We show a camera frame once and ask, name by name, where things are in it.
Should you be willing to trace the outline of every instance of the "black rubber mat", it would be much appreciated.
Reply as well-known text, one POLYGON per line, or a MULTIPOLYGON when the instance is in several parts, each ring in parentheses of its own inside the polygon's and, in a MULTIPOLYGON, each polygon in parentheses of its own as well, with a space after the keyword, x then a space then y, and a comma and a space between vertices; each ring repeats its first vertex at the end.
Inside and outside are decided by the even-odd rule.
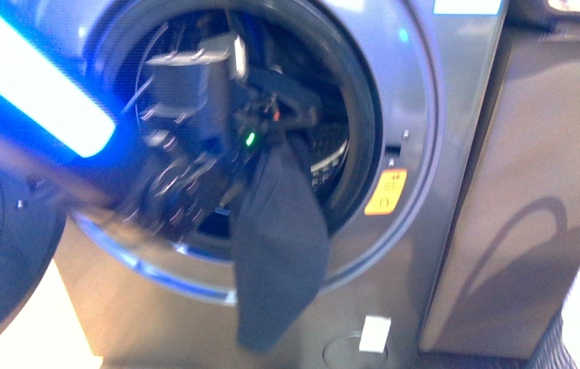
POLYGON ((522 369, 527 361, 456 354, 422 354, 416 369, 522 369))

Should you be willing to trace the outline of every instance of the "gray appliance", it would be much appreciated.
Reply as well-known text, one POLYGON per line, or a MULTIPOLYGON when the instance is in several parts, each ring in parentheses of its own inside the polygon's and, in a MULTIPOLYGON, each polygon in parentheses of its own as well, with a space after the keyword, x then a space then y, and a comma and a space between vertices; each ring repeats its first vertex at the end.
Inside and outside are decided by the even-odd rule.
POLYGON ((157 32, 181 30, 189 16, 245 13, 334 76, 346 113, 346 153, 322 198, 328 275, 272 352, 235 344, 233 270, 219 231, 174 247, 126 245, 74 214, 55 261, 93 352, 108 366, 411 367, 506 11, 499 1, 451 3, 11 2, 71 68, 118 96, 138 85, 157 32), (382 353, 358 349, 367 316, 392 319, 382 353))

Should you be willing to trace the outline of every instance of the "gray cloth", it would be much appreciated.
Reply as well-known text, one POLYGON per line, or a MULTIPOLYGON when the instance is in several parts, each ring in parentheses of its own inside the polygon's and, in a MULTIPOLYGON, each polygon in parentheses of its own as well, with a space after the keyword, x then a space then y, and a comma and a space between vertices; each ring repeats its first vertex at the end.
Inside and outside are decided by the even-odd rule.
POLYGON ((317 295, 328 263, 328 231, 309 180, 305 139, 266 148, 232 221, 238 342, 274 347, 317 295))

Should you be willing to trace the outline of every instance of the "dryer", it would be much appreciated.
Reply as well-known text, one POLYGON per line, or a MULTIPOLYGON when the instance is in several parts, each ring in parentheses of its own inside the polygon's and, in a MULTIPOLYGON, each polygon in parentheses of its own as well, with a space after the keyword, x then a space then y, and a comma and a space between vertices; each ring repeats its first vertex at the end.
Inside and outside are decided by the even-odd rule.
POLYGON ((55 261, 105 363, 413 364, 504 2, 21 0, 0 1, 0 9, 38 31, 67 69, 126 105, 152 49, 175 44, 191 28, 210 35, 236 14, 269 33, 245 38, 249 48, 274 48, 281 56, 272 64, 331 104, 332 124, 315 141, 332 149, 312 167, 331 235, 327 278, 268 354, 235 343, 228 209, 173 247, 126 244, 83 215, 69 218, 55 261), (391 320, 386 339, 365 331, 380 341, 378 353, 359 350, 368 316, 391 320))

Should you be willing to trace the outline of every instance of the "warning sticker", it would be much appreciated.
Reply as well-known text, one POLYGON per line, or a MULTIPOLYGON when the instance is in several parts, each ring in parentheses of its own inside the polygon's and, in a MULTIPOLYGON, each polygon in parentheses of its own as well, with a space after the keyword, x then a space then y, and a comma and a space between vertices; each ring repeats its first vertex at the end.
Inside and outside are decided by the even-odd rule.
POLYGON ((391 214, 403 192, 408 171, 405 169, 388 169, 381 174, 381 180, 365 207, 365 215, 391 214))

